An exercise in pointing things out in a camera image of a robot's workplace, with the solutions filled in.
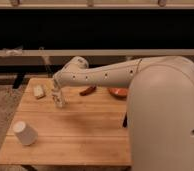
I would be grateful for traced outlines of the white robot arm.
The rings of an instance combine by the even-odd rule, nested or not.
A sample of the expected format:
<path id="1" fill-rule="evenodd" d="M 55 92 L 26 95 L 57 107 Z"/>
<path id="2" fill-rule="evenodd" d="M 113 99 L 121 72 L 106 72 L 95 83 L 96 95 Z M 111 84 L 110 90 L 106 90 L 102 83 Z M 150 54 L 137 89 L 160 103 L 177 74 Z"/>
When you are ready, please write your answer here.
<path id="1" fill-rule="evenodd" d="M 90 68 L 75 57 L 53 75 L 65 86 L 128 90 L 126 113 L 132 171 L 194 171 L 194 62 L 182 56 L 139 58 Z"/>

